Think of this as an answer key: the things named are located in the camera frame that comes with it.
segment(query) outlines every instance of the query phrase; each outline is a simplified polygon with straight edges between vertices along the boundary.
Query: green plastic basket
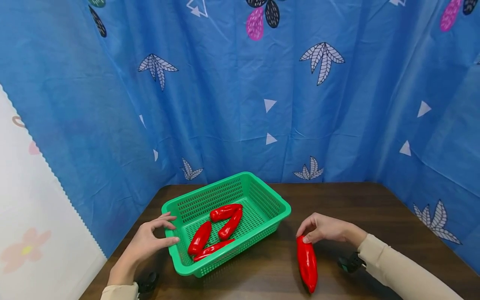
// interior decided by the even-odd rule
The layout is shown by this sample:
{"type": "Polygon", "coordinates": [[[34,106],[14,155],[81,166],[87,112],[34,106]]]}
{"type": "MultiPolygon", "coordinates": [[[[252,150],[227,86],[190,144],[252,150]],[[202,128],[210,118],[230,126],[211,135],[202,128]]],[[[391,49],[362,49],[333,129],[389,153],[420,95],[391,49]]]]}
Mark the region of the green plastic basket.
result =
{"type": "MultiPolygon", "coordinates": [[[[290,205],[260,178],[243,172],[166,202],[162,213],[171,212],[175,230],[165,230],[167,237],[179,237],[180,242],[169,247],[175,271],[182,276],[202,277],[235,255],[251,247],[278,228],[280,221],[290,215],[290,205]],[[209,220],[210,211],[220,206],[240,203],[243,216],[232,235],[234,242],[194,263],[187,254],[195,232],[209,220]]],[[[212,223],[209,245],[219,242],[218,231],[227,222],[212,223]]]]}

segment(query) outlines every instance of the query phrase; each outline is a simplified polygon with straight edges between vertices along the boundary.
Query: basket rim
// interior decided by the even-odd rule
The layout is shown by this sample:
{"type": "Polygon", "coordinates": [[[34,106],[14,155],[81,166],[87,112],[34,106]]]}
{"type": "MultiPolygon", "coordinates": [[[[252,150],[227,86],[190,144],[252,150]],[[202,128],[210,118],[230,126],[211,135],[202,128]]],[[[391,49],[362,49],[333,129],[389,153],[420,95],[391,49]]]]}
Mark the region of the basket rim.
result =
{"type": "MultiPolygon", "coordinates": [[[[235,177],[239,177],[239,176],[242,176],[242,175],[247,175],[247,176],[250,176],[252,177],[252,179],[254,179],[255,181],[257,181],[257,183],[259,183],[262,187],[264,187],[269,193],[273,194],[273,196],[275,196],[277,198],[277,200],[283,205],[285,206],[285,212],[279,214],[278,216],[268,220],[267,222],[263,223],[262,225],[260,225],[256,231],[257,232],[261,232],[265,229],[267,229],[268,227],[280,222],[281,220],[283,220],[284,218],[288,217],[292,211],[292,208],[290,206],[290,204],[288,204],[287,201],[285,201],[282,196],[280,196],[276,191],[274,191],[271,187],[269,187],[263,180],[261,180],[260,178],[258,178],[257,176],[255,176],[253,173],[251,172],[241,172],[241,173],[237,173],[235,175],[232,175],[232,176],[229,176],[227,178],[224,178],[222,180],[219,180],[219,181],[216,181],[216,182],[213,182],[211,184],[207,184],[205,185],[204,187],[201,187],[197,190],[194,190],[194,191],[191,191],[191,192],[188,192],[184,195],[181,195],[181,196],[178,196],[176,198],[173,198],[171,200],[168,200],[167,202],[165,202],[162,206],[162,213],[166,213],[167,212],[167,206],[169,204],[171,204],[172,202],[176,202],[178,201],[179,199],[181,198],[185,198],[185,197],[188,197],[190,195],[193,195],[193,194],[196,194],[196,193],[200,193],[204,190],[207,190],[207,189],[210,189],[210,186],[211,185],[216,185],[216,184],[221,184],[225,181],[228,181],[228,180],[231,180],[232,178],[235,178],[235,177]]],[[[165,236],[167,238],[170,238],[170,237],[173,237],[173,230],[170,230],[170,229],[167,229],[165,228],[165,236]]],[[[238,240],[235,240],[233,241],[232,243],[228,244],[227,246],[215,251],[214,253],[212,253],[211,255],[205,257],[204,259],[196,262],[196,263],[193,263],[191,265],[183,265],[181,263],[181,259],[180,259],[180,255],[179,255],[179,251],[178,251],[178,245],[175,244],[175,245],[172,245],[168,248],[168,252],[170,253],[170,256],[172,257],[172,261],[173,261],[173,266],[175,268],[175,271],[181,275],[181,276],[189,276],[189,275],[193,275],[196,271],[198,271],[199,269],[205,267],[207,264],[209,264],[210,262],[214,261],[215,259],[219,258],[220,256],[226,254],[227,252],[229,252],[230,250],[233,250],[235,247],[241,245],[242,243],[246,242],[248,239],[250,239],[251,237],[253,236],[253,234],[251,234],[251,232],[247,233],[246,235],[242,236],[241,238],[239,238],[238,240]]]]}

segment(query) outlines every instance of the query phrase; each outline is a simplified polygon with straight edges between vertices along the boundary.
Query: brown tabletop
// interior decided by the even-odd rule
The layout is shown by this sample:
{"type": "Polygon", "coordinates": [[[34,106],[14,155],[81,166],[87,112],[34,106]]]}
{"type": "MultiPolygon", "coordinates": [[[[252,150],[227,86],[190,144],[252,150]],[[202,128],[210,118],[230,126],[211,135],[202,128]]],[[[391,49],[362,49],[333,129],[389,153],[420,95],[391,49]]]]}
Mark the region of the brown tabletop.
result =
{"type": "MultiPolygon", "coordinates": [[[[270,185],[292,206],[277,232],[202,278],[178,275],[167,249],[142,265],[138,279],[160,274],[150,299],[400,299],[365,270],[349,275],[336,264],[355,249],[344,243],[315,244],[318,284],[311,296],[302,285],[296,260],[295,233],[313,212],[352,222],[439,277],[465,299],[480,299],[480,277],[465,265],[386,188],[374,183],[270,185]]],[[[138,227],[161,214],[164,202],[200,188],[175,185],[161,189],[123,239],[81,300],[98,300],[108,274],[138,227]]]]}

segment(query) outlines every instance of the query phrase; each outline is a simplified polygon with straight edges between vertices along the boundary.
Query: blue fabric backdrop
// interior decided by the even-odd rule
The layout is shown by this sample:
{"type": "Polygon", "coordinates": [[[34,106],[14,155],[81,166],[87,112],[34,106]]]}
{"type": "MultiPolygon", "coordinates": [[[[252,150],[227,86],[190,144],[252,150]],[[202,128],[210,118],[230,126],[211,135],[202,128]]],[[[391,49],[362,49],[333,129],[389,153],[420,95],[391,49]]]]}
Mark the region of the blue fabric backdrop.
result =
{"type": "Polygon", "coordinates": [[[251,171],[380,182],[478,272],[473,8],[2,1],[0,82],[106,256],[162,186],[251,171]]]}

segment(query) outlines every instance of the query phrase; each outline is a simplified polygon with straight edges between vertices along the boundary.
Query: sleeve cuff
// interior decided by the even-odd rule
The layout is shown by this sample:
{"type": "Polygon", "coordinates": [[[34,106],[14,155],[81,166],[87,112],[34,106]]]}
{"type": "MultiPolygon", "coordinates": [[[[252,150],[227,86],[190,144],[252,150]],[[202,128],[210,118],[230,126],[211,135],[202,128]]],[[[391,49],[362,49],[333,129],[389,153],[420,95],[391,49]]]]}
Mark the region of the sleeve cuff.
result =
{"type": "Polygon", "coordinates": [[[100,300],[136,300],[138,297],[138,285],[136,282],[131,286],[107,286],[102,292],[100,300]]]}
{"type": "Polygon", "coordinates": [[[375,236],[368,234],[367,238],[360,244],[358,248],[359,257],[366,263],[367,272],[370,273],[375,279],[380,281],[383,285],[386,285],[386,280],[383,277],[383,273],[380,269],[380,256],[385,248],[390,248],[387,244],[376,238],[375,236]]]}

